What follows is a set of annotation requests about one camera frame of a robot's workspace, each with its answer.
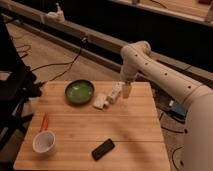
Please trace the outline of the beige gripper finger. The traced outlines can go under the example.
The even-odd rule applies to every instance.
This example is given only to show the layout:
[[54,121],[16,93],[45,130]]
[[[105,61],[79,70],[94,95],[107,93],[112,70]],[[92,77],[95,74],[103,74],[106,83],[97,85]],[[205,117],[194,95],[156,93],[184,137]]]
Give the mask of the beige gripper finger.
[[128,98],[131,92],[131,85],[130,84],[124,84],[122,86],[122,96],[124,98]]

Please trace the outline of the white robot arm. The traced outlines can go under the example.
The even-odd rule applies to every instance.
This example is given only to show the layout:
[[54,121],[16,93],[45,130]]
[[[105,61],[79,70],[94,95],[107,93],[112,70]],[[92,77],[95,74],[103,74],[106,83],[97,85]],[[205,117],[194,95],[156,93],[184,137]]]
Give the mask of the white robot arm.
[[130,85],[139,71],[186,110],[181,171],[213,171],[213,89],[149,57],[146,41],[122,47],[121,80]]

